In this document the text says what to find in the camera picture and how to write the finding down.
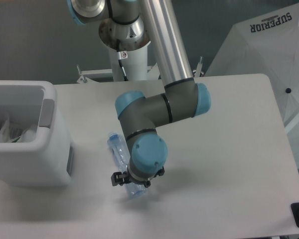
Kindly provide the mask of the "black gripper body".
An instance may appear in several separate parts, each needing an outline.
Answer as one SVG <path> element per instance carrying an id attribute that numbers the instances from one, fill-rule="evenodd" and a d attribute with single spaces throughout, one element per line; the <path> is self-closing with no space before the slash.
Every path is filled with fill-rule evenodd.
<path id="1" fill-rule="evenodd" d="M 128 169 L 127 173 L 130 177 L 130 181 L 135 183 L 135 184 L 139 184 L 139 185 L 143 185 L 145 188 L 148 188 L 151 186 L 151 180 L 155 177 L 155 173 L 145 173 L 142 172 L 140 170 L 132 170 L 132 169 Z"/>

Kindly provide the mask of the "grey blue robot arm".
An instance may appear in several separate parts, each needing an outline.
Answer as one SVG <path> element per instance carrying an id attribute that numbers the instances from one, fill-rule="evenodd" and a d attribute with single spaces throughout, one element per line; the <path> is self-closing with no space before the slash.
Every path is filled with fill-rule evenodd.
<path id="1" fill-rule="evenodd" d="M 100 21 L 101 40 L 115 51 L 125 81 L 124 60 L 129 52 L 153 44 L 164 93 L 145 97 L 140 91 L 120 95 L 115 108 L 130 152 L 123 172 L 115 172 L 113 186 L 135 183 L 149 187 L 162 176 L 167 146 L 156 128 L 209 111 L 211 97 L 196 83 L 178 23 L 169 0 L 70 0 L 68 8 L 77 24 Z"/>

